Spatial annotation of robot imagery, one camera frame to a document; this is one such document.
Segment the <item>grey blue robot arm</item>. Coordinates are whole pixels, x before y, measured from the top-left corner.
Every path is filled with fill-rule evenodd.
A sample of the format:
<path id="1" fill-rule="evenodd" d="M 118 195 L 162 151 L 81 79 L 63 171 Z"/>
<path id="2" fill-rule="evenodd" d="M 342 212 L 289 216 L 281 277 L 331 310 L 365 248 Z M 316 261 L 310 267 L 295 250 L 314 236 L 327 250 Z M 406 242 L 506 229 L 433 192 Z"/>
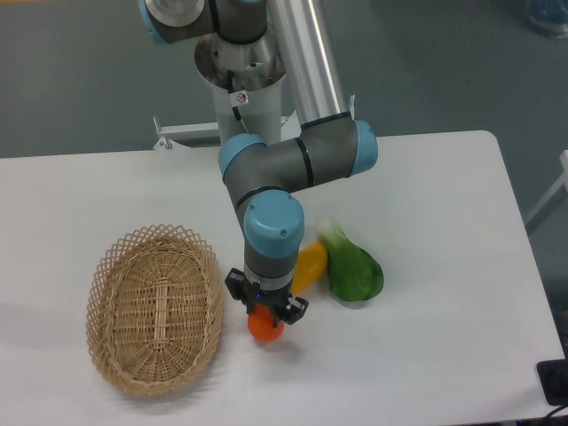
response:
<path id="1" fill-rule="evenodd" d="M 353 117 L 320 1 L 142 1 L 160 43 L 196 41 L 194 61 L 219 98 L 218 165 L 244 238 L 225 284 L 274 326 L 307 309 L 293 297 L 304 212 L 295 192 L 374 167 L 378 144 Z"/>

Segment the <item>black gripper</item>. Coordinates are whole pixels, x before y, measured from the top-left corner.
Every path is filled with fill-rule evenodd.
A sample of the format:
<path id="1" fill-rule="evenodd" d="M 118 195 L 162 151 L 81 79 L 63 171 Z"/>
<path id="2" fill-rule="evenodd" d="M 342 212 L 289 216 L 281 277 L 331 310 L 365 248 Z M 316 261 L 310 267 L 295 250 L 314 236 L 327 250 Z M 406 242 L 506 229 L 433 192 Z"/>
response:
<path id="1" fill-rule="evenodd" d="M 292 296 L 291 281 L 281 288 L 262 289 L 258 282 L 250 282 L 243 271 L 232 268 L 225 277 L 225 285 L 232 299 L 246 307 L 247 314 L 251 314 L 257 304 L 272 307 L 273 327 L 278 327 L 281 322 L 295 324 L 309 306 L 308 300 Z"/>

